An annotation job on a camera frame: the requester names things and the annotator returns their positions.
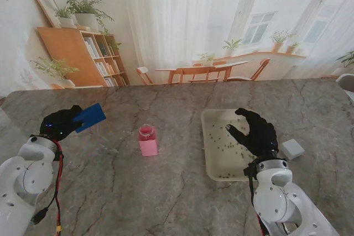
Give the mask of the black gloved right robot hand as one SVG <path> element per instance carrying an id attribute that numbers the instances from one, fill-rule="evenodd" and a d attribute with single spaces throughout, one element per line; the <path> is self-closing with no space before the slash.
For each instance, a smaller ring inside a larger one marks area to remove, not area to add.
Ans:
<path id="1" fill-rule="evenodd" d="M 236 115 L 245 117 L 249 125 L 249 133 L 243 134 L 233 125 L 226 125 L 226 130 L 254 156 L 276 158 L 278 149 L 277 135 L 272 123 L 267 122 L 258 113 L 239 108 Z"/>

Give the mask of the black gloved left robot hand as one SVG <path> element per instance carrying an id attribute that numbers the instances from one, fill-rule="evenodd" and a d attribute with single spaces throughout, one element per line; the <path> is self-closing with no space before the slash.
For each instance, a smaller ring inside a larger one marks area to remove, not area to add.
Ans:
<path id="1" fill-rule="evenodd" d="M 62 109 L 46 116 L 41 123 L 39 135 L 50 140 L 62 141 L 82 126 L 82 121 L 74 121 L 81 112 L 80 106 L 73 105 L 70 109 Z"/>

